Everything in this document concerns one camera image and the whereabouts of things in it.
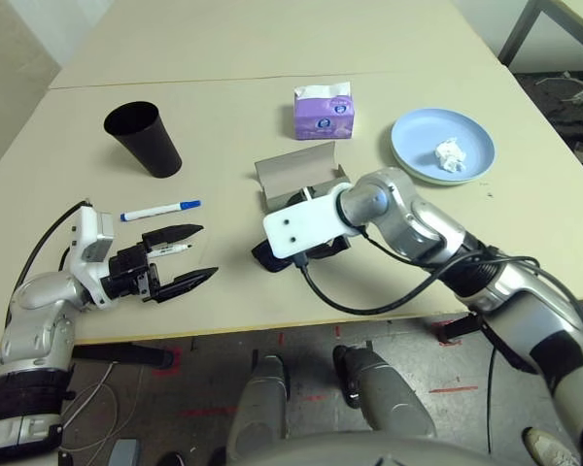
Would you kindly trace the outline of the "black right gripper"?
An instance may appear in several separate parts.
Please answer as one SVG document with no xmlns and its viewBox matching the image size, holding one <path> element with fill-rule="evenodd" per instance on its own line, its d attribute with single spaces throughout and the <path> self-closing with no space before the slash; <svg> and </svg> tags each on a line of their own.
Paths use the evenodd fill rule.
<svg viewBox="0 0 583 466">
<path fill-rule="evenodd" d="M 286 207 L 305 202 L 307 200 L 315 199 L 324 196 L 328 193 L 328 188 L 321 185 L 305 186 L 293 194 L 287 203 Z M 318 245 L 312 248 L 313 258 L 327 258 L 332 257 L 349 248 L 349 241 L 345 236 L 338 236 L 331 241 Z"/>
</svg>

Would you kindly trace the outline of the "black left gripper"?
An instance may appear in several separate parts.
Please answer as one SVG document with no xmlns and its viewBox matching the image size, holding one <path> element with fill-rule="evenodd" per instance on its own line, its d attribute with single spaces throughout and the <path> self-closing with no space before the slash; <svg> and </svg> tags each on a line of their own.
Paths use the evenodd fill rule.
<svg viewBox="0 0 583 466">
<path fill-rule="evenodd" d="M 198 224 L 179 224 L 144 233 L 144 245 L 136 244 L 119 250 L 109 259 L 109 274 L 101 279 L 105 294 L 111 300 L 138 295 L 144 301 L 153 299 L 156 303 L 162 303 L 205 283 L 219 271 L 218 267 L 194 270 L 160 286 L 156 265 L 149 262 L 147 250 L 157 245 L 177 243 L 203 229 Z"/>
</svg>

